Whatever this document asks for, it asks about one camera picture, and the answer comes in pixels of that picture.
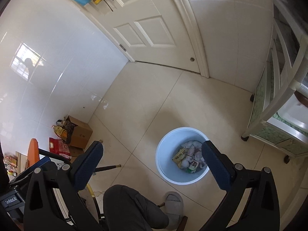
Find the foot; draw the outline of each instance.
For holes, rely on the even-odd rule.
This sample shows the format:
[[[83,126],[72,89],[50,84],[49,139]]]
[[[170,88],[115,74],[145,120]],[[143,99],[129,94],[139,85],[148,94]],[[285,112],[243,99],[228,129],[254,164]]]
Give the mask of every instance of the foot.
[[[167,230],[175,230],[183,217],[183,199],[177,192],[170,191],[165,195],[165,209],[166,215],[169,218],[169,225]]]

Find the white door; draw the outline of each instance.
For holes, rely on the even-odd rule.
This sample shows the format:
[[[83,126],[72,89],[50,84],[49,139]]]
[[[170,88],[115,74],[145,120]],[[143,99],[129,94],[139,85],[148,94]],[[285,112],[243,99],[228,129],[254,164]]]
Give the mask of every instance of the white door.
[[[106,0],[85,8],[136,61],[199,71],[173,0]]]

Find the gray pants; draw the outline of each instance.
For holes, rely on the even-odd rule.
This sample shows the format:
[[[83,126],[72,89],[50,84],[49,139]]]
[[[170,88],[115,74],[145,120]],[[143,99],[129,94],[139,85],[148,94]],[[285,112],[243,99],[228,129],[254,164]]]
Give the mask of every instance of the gray pants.
[[[130,187],[110,187],[103,201],[109,231],[152,231],[169,224],[168,216],[159,207]]]

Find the beige tiled floor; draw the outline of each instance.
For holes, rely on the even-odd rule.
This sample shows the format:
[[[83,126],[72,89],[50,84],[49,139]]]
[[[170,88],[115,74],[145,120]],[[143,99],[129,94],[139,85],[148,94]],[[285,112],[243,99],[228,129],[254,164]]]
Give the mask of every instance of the beige tiled floor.
[[[114,184],[135,188],[160,204],[167,191],[182,194],[185,230],[194,231],[206,222],[225,192],[211,172],[190,185],[175,185],[162,179],[155,165],[156,147],[170,130],[190,126],[205,133],[220,152],[248,169],[269,166],[274,175],[280,206],[296,181],[303,160],[284,164],[284,154],[263,142],[240,138],[251,109],[251,94],[235,86],[169,67],[128,63],[115,79],[90,120],[93,140],[104,140],[101,166],[121,168],[99,172],[90,180],[96,194]],[[232,218],[237,221],[249,195]]]

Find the yellow bottle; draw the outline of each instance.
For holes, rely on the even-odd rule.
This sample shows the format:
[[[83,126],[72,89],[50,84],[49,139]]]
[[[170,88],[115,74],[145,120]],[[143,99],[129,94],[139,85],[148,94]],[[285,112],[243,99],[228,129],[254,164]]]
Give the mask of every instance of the yellow bottle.
[[[52,128],[57,136],[59,136],[62,140],[66,141],[67,131],[65,129],[57,125],[53,125]]]

